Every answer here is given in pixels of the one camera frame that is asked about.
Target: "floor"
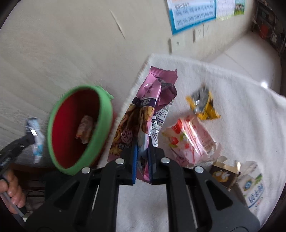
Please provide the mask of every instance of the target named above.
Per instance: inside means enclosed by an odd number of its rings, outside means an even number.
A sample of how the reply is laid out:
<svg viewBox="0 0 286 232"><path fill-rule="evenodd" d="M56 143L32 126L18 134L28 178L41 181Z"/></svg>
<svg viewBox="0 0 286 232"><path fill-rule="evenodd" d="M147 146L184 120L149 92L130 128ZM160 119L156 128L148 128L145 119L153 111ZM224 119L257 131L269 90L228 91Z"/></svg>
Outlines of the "floor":
<svg viewBox="0 0 286 232"><path fill-rule="evenodd" d="M241 73L265 88L280 92L282 70L278 52L251 31L209 62Z"/></svg>

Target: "blue label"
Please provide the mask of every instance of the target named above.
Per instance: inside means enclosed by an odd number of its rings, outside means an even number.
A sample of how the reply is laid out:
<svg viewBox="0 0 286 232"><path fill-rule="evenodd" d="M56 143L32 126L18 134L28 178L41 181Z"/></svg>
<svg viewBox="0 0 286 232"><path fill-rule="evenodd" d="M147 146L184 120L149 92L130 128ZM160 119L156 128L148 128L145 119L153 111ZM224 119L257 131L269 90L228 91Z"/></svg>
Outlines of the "blue label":
<svg viewBox="0 0 286 232"><path fill-rule="evenodd" d="M215 19L217 1L192 3L191 5L190 3L168 4L173 35Z"/></svg>
<svg viewBox="0 0 286 232"><path fill-rule="evenodd" d="M251 185L252 185L252 181L251 180L247 181L244 185L244 191L248 190L251 187Z"/></svg>
<svg viewBox="0 0 286 232"><path fill-rule="evenodd" d="M252 194L248 196L248 201L250 204L250 206L248 206L248 208L252 207L260 199L263 191L264 191L263 184L260 183L257 186L257 188L252 192Z"/></svg>

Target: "metal screw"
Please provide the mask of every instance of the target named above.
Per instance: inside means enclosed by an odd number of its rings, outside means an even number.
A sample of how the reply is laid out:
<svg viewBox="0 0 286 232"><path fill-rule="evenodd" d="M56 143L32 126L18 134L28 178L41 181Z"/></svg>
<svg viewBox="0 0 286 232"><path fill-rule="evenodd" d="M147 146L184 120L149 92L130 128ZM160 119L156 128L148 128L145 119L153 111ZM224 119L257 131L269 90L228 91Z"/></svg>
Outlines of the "metal screw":
<svg viewBox="0 0 286 232"><path fill-rule="evenodd" d="M115 162L116 162L117 164L123 164L123 163L124 163L124 159L118 158L118 159L116 159Z"/></svg>
<svg viewBox="0 0 286 232"><path fill-rule="evenodd" d="M82 169L82 173L83 173L83 174L88 174L88 173L90 173L90 168L89 168L89 167L84 167L84 168Z"/></svg>
<svg viewBox="0 0 286 232"><path fill-rule="evenodd" d="M161 162L162 162L162 163L170 163L170 159L167 158L167 157L163 157L163 158L161 159Z"/></svg>
<svg viewBox="0 0 286 232"><path fill-rule="evenodd" d="M204 171L203 167L201 167L201 166L196 166L196 167L195 167L195 172L197 172L197 173L203 173L203 171Z"/></svg>

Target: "poster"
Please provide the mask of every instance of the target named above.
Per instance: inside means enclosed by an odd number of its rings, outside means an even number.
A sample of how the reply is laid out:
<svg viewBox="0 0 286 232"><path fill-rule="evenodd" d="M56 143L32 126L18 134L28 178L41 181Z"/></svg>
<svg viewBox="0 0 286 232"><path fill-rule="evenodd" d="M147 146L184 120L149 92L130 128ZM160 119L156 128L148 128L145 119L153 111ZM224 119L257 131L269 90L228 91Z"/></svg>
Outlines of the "poster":
<svg viewBox="0 0 286 232"><path fill-rule="evenodd" d="M216 19L224 20L234 16L235 0L217 0Z"/></svg>
<svg viewBox="0 0 286 232"><path fill-rule="evenodd" d="M172 34L214 20L216 0L167 0Z"/></svg>
<svg viewBox="0 0 286 232"><path fill-rule="evenodd" d="M243 15L245 9L245 0L235 0L234 15Z"/></svg>

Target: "white tablecloth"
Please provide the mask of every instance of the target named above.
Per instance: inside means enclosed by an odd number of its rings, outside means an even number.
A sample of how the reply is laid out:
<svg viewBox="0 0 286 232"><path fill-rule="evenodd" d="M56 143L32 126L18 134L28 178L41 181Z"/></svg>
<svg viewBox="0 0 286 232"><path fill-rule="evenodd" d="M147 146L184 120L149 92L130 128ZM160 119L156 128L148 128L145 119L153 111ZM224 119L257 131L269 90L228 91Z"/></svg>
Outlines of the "white tablecloth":
<svg viewBox="0 0 286 232"><path fill-rule="evenodd" d="M265 183L264 200L257 217L264 224L274 209L286 181L286 99L240 74L208 63L169 55L152 55L138 73L137 80L118 115L113 134L126 109L146 78L150 66L178 69L175 84L178 95L164 127L189 112L185 96L203 83L214 95L214 105L221 118L204 125L223 146L227 163L235 160L256 161ZM170 149L159 136L159 147L167 155ZM108 149L100 166L106 164ZM134 186L120 186L117 231L168 231L165 186L152 186L137 180Z"/></svg>

